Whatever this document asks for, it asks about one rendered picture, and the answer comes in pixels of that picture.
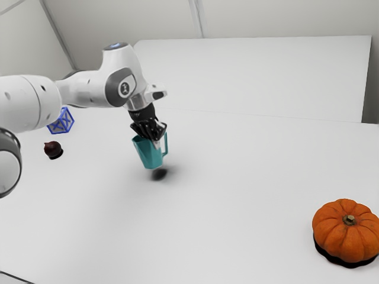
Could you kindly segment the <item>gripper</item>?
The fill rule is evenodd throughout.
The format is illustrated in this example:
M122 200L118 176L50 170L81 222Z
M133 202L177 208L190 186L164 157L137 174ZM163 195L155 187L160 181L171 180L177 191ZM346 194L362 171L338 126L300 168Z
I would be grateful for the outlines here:
M138 111L128 111L129 116L133 120L130 127L141 137L152 141L155 149L161 148L160 139L164 136L167 124L160 122L155 113L153 104Z

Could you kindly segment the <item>dark red round fruit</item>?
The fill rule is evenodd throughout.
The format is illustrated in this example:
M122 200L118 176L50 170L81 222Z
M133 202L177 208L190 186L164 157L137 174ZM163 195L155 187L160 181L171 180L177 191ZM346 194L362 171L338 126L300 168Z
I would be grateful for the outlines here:
M55 158L63 153L62 146L57 141L44 143L44 152L49 158Z

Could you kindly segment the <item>blue wireframe cube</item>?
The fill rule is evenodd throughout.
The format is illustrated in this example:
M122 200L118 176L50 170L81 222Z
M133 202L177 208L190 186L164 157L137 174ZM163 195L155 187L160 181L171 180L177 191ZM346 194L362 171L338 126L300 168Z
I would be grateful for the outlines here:
M72 128L75 120L67 106L63 106L60 110L58 119L51 124L47 125L51 134L64 134L68 133Z

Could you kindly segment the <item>teal faceted mug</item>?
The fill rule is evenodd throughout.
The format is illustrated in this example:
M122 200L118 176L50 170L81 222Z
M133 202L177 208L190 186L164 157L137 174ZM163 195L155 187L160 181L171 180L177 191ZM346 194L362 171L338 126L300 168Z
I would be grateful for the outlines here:
M155 147L152 141L139 135L132 138L134 147L145 169L154 170L163 165L163 159L168 154L167 133L164 134L163 141L164 149L162 149L160 142L158 142L158 147Z

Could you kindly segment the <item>orange pumpkin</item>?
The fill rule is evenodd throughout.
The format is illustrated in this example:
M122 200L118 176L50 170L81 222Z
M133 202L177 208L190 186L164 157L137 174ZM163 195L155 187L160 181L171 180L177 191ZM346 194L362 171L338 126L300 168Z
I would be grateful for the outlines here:
M351 199L338 199L319 208L312 220L314 240L327 254L347 263L379 254L379 217Z

